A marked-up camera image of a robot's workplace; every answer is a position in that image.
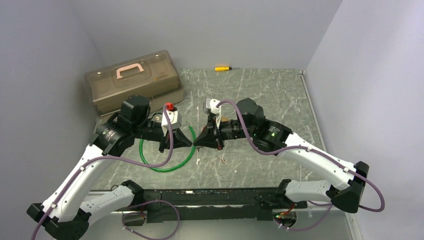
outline white bracket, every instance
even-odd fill
[[[83,201],[79,207],[86,213],[91,213],[88,223],[90,226],[97,220],[106,217],[113,211],[128,207],[134,199],[134,193],[127,186],[120,185],[115,190]]]
[[[183,116],[179,114],[177,110],[176,111],[166,110],[166,114],[168,114],[172,129],[179,129],[183,123]],[[168,131],[168,122],[165,116],[162,116],[162,131],[163,131],[163,135],[166,136]]]
[[[222,114],[221,114],[221,106],[217,107],[218,103],[220,103],[219,100],[206,98],[205,107],[207,109],[210,109],[210,112],[216,115],[215,117],[216,127],[218,127],[219,129],[221,124]]]
[[[292,180],[285,188],[285,196],[293,202],[317,201],[329,203],[331,199],[326,195],[331,187],[327,180],[295,181]]]

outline red knob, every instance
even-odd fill
[[[174,105],[172,103],[168,102],[168,103],[165,103],[165,105],[166,105],[166,110],[174,111]]]

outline toolbox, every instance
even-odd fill
[[[183,100],[180,75],[167,50],[90,71],[84,77],[99,115],[118,111],[131,95],[149,98],[151,111]]]

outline toolbox lid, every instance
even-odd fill
[[[158,51],[112,66],[87,72],[85,80],[91,88],[93,102],[122,94],[152,83],[177,77],[167,50]]]

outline black joint housing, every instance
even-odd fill
[[[145,190],[140,185],[138,185],[132,180],[126,180],[123,183],[121,183],[121,185],[129,188],[131,192],[134,194],[134,198],[132,199],[130,206],[142,204],[145,202],[145,197],[144,197]]]
[[[26,210],[26,213],[37,223],[45,214],[41,203],[33,203]],[[57,217],[47,216],[41,223],[45,231],[57,240],[78,240],[89,228],[89,218],[91,213],[84,212],[81,208],[71,221],[59,222]]]
[[[286,188],[289,185],[289,183],[291,182],[291,179],[283,179],[278,187],[277,187],[277,191],[275,191],[275,198],[279,201],[279,202],[286,202],[289,204],[293,204],[294,202],[292,200],[290,200],[287,196],[286,196]]]
[[[253,143],[259,150],[272,152],[287,147],[286,140],[291,132],[290,128],[279,122],[266,120],[254,132]]]
[[[365,162],[358,162],[354,165],[356,173],[363,176],[364,178],[368,175],[370,166]],[[361,202],[362,193],[365,188],[365,181],[355,176],[353,181],[349,182],[350,186],[343,190],[338,190],[331,186],[330,189],[325,192],[327,196],[331,198],[331,203],[338,209],[347,213],[355,214],[358,212],[358,208]]]
[[[90,144],[94,144],[103,150],[103,155],[121,156],[125,149],[134,144],[135,136],[116,127],[113,122],[106,122],[97,127],[90,139]]]
[[[260,127],[265,122],[264,109],[252,99],[246,98],[238,101],[237,107],[240,109],[246,126]]]
[[[149,99],[145,96],[132,95],[123,101],[119,116],[132,125],[139,125],[149,117]]]

